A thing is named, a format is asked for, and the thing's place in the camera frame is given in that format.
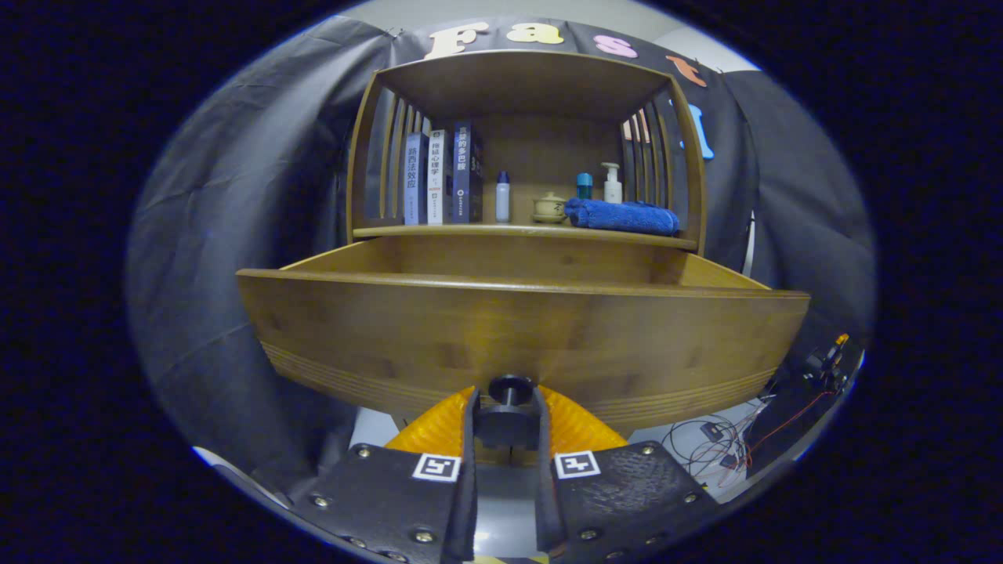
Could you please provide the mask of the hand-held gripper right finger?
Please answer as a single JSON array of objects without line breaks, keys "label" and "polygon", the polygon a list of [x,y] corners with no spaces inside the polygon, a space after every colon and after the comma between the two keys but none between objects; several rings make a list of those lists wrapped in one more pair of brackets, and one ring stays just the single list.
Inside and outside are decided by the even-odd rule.
[{"label": "hand-held gripper right finger", "polygon": [[608,447],[612,429],[536,388],[536,545],[552,561],[642,561],[696,534],[720,504],[655,440]]}]

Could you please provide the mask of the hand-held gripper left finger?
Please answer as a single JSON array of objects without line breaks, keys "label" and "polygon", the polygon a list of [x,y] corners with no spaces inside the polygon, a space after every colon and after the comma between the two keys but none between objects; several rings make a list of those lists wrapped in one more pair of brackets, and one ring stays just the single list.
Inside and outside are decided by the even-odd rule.
[{"label": "hand-held gripper left finger", "polygon": [[358,443],[291,497],[297,514],[377,562],[465,563],[477,521],[476,386],[422,415],[438,440],[424,445]]}]

